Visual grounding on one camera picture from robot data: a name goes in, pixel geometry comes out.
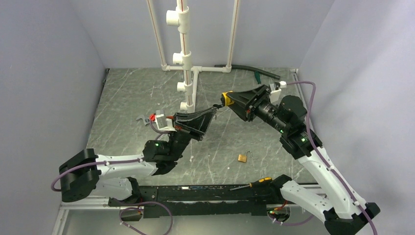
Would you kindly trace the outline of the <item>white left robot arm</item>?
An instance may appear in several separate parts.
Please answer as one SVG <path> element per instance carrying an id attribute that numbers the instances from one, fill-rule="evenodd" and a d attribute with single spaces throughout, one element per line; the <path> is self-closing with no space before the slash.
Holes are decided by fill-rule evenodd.
<path id="1" fill-rule="evenodd" d="M 155 129 L 168 135 L 168 140 L 148 140 L 143 151 L 135 155 L 107 156 L 84 149 L 59 167 L 51 189 L 60 192 L 65 203 L 105 196 L 133 206 L 141 199 L 136 177 L 169 173 L 191 140 L 203 139 L 216 113 L 216 107 L 172 116 L 157 111 Z"/>

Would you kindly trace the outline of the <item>yellow black padlock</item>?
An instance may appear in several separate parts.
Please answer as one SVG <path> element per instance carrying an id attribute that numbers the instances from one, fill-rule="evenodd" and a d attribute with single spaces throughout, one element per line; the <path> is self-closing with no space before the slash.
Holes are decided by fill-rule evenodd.
<path id="1" fill-rule="evenodd" d="M 222 102 L 222 106 L 230 106 L 232 104 L 234 104 L 234 100 L 232 100 L 232 98 L 230 98 L 230 94 L 232 94 L 233 91 L 229 91 L 229 92 L 223 92 L 222 96 L 221 96 L 221 102 Z"/>

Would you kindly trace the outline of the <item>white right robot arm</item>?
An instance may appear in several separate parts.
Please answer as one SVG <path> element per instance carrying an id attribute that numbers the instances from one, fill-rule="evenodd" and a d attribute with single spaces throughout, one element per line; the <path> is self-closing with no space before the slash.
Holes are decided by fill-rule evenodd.
<path id="1" fill-rule="evenodd" d="M 259 118 L 280 133 L 282 147 L 317 181 L 324 196 L 299 185 L 287 175 L 268 182 L 270 198 L 295 203 L 319 219 L 331 235 L 354 235 L 380 213 L 376 203 L 367 202 L 344 179 L 330 160 L 321 140 L 310 129 L 307 110 L 294 95 L 275 104 L 275 91 L 262 85 L 250 91 L 222 94 L 223 105 L 242 120 Z"/>

